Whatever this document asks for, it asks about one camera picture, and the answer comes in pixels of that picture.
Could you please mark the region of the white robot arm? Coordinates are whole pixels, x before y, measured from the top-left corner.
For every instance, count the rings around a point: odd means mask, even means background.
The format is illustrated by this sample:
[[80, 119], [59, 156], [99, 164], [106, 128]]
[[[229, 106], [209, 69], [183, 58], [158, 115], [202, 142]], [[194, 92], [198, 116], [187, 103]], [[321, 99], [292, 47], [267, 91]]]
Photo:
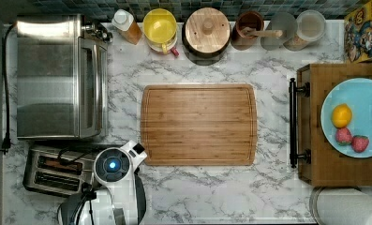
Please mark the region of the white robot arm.
[[59, 225], [140, 225], [146, 197], [137, 171], [146, 158], [144, 147], [133, 141], [101, 151], [93, 165], [101, 187], [85, 185], [69, 196], [58, 208]]

